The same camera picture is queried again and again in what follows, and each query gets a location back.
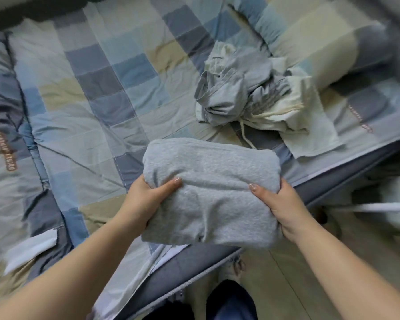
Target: pile of clothes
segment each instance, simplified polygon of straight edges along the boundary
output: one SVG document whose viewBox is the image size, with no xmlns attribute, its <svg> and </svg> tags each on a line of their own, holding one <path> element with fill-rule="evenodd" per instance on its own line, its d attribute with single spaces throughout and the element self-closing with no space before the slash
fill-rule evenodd
<svg viewBox="0 0 400 320">
<path fill-rule="evenodd" d="M 314 79 L 285 58 L 268 57 L 253 47 L 216 42 L 195 95 L 196 117 L 213 126 L 238 121 L 276 130 L 295 158 L 316 156 L 342 145 L 326 116 Z"/>
</svg>

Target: folded gray towel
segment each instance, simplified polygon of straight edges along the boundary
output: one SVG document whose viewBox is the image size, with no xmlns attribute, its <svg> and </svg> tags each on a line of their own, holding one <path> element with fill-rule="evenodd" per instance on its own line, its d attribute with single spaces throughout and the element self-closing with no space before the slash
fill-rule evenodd
<svg viewBox="0 0 400 320">
<path fill-rule="evenodd" d="M 255 183 L 279 191 L 280 165 L 272 150 L 161 139 L 148 145 L 143 162 L 152 188 L 175 176 L 183 180 L 148 222 L 143 241 L 270 247 L 281 235 L 270 209 L 248 187 Z"/>
</svg>

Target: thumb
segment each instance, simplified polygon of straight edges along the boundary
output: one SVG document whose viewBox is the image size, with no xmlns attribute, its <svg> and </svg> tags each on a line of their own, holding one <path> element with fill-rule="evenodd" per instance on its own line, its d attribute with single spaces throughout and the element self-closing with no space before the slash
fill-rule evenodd
<svg viewBox="0 0 400 320">
<path fill-rule="evenodd" d="M 270 209 L 273 208 L 274 203 L 275 203 L 276 199 L 278 198 L 276 193 L 273 193 L 273 192 L 267 190 L 266 188 L 261 187 L 261 186 L 256 185 L 256 184 L 249 184 L 249 188 L 250 188 L 251 192 L 257 198 L 259 198 L 262 202 L 267 204 L 267 206 Z"/>
<path fill-rule="evenodd" d="M 182 185 L 182 178 L 180 177 L 175 177 L 171 179 L 170 181 L 166 182 L 162 186 L 159 186 L 158 188 L 155 188 L 153 190 L 154 195 L 156 198 L 162 202 L 165 198 L 167 198 L 171 193 L 176 191 L 178 188 L 180 188 Z"/>
</svg>

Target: drawstring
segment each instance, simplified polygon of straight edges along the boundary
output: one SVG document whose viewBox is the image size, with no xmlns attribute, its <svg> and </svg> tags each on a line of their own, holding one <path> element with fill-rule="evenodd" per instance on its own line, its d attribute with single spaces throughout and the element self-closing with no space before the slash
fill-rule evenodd
<svg viewBox="0 0 400 320">
<path fill-rule="evenodd" d="M 257 149 L 252 142 L 246 138 L 246 135 L 244 134 L 244 123 L 243 121 L 241 121 L 241 119 L 238 120 L 238 122 L 240 123 L 240 127 L 241 127 L 241 136 L 243 137 L 244 141 L 247 142 L 247 144 L 252 147 L 253 149 Z"/>
</svg>

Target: right hand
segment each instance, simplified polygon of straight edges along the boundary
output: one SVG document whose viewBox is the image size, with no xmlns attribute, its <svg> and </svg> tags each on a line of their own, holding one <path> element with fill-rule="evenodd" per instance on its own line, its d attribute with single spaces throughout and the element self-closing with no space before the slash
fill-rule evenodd
<svg viewBox="0 0 400 320">
<path fill-rule="evenodd" d="M 305 229 L 317 224 L 295 189 L 283 178 L 276 194 L 256 184 L 249 184 L 252 193 L 271 209 L 282 225 L 283 235 L 296 242 Z"/>
</svg>

